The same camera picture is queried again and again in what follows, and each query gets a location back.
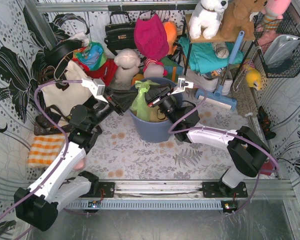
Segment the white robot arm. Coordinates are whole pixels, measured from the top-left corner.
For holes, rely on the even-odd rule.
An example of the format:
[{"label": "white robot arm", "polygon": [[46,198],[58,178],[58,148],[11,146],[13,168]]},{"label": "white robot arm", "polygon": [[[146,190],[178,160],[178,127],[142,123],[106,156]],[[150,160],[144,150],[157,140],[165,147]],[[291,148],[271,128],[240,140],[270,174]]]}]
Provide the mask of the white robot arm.
[{"label": "white robot arm", "polygon": [[[70,133],[68,150],[61,164],[53,172],[57,162],[63,157],[64,148],[38,180],[31,184],[28,189],[19,188],[14,194],[14,201],[18,202],[40,186],[40,189],[31,197],[16,207],[16,215],[42,231],[51,227],[58,216],[58,212],[70,202],[87,193],[95,195],[99,191],[99,178],[87,171],[81,172],[74,181],[62,184],[74,166],[94,146],[97,137],[102,133],[99,123],[113,111],[123,114],[137,95],[135,91],[118,91],[106,88],[100,79],[83,79],[82,85],[89,88],[98,101],[95,102],[93,108],[77,105],[71,110],[69,123],[75,126],[75,130]],[[174,89],[170,85],[151,87],[145,95],[145,99],[150,107],[159,106],[168,119],[175,123],[194,108],[193,106],[177,107],[170,97],[171,94],[183,92],[186,88],[193,88],[193,83],[180,78],[178,86]],[[180,141],[207,144],[229,151],[235,166],[226,171],[216,184],[217,188],[214,188],[213,191],[224,196],[231,193],[233,195],[233,190],[244,178],[257,175],[267,156],[252,146],[243,146],[243,142],[233,136],[219,133],[223,132],[220,129],[199,124],[199,120],[198,111],[186,117],[175,129],[195,128],[177,133],[175,136]],[[227,130],[227,132],[249,139],[269,151],[248,127],[243,126],[240,130]],[[49,176],[48,180],[42,185],[42,180],[47,176]]]}]

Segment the blue mop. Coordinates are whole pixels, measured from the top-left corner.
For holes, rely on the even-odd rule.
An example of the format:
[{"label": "blue mop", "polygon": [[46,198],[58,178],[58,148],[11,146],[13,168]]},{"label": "blue mop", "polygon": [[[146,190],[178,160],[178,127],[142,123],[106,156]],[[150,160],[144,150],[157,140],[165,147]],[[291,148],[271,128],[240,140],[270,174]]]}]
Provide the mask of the blue mop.
[{"label": "blue mop", "polygon": [[[239,47],[241,45],[241,42],[242,42],[244,36],[245,36],[245,32],[240,31],[239,35],[235,41],[233,50],[230,54],[229,62],[228,62],[228,65],[226,66],[226,69],[223,74],[220,85],[217,86],[217,88],[214,92],[206,91],[207,92],[207,96],[206,96],[207,103],[215,104],[215,105],[221,106],[225,109],[235,110],[235,108],[237,106],[237,100],[234,98],[222,96],[222,88],[224,87],[228,71],[230,69],[231,64],[233,64],[233,62],[235,60],[235,57],[238,53]],[[200,99],[203,99],[204,96],[205,96],[205,93],[201,89],[198,89],[196,91],[195,98],[200,100]]]}]

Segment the black wire basket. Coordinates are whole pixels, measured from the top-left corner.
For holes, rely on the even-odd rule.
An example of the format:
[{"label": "black wire basket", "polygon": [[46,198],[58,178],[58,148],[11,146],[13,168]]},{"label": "black wire basket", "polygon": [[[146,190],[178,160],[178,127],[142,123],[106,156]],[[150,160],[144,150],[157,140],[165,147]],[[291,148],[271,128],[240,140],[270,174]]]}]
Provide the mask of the black wire basket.
[{"label": "black wire basket", "polygon": [[265,34],[266,36],[272,36],[269,37],[269,39],[273,39],[273,36],[282,34],[300,37],[300,32],[296,28],[296,24],[294,23],[294,21],[288,13],[285,13],[283,15],[283,19],[270,21],[266,24],[264,24],[262,21],[263,16],[263,14],[258,15],[256,28],[254,30],[254,36],[256,38],[254,43],[256,46],[259,46],[259,42],[261,43],[263,41],[262,45],[260,45],[262,54],[260,54],[259,51],[259,56],[266,77],[269,79],[296,77],[300,73],[300,43],[293,50],[292,54],[289,57],[267,65],[264,58],[264,54],[270,47],[273,40],[267,42],[265,38],[262,39],[262,37],[264,37]]}]

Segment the black bag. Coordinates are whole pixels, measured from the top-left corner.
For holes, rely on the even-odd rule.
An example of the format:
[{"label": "black bag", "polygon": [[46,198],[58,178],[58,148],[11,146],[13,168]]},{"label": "black bag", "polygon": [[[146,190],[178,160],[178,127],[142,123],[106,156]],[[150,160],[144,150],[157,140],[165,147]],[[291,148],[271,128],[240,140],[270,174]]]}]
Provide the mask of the black bag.
[{"label": "black bag", "polygon": [[[126,23],[112,24],[113,15],[126,15],[128,21]],[[134,32],[136,23],[131,21],[129,14],[126,11],[114,11],[110,15],[110,23],[106,25],[104,39],[107,48],[115,55],[115,50],[136,49]]]}]

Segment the white plush dog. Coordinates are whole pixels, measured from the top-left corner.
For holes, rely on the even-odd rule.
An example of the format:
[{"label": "white plush dog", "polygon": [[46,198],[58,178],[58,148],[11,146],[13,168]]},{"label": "white plush dog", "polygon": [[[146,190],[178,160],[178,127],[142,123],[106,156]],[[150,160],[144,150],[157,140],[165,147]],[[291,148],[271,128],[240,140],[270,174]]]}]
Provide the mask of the white plush dog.
[{"label": "white plush dog", "polygon": [[228,7],[228,0],[200,0],[196,5],[190,22],[189,34],[192,39],[201,35],[201,27],[205,28],[203,37],[213,38],[220,27],[223,14]]},{"label": "white plush dog", "polygon": [[115,82],[131,85],[132,78],[139,72],[140,58],[136,52],[126,48],[115,56],[114,63],[118,66],[115,72]]}]

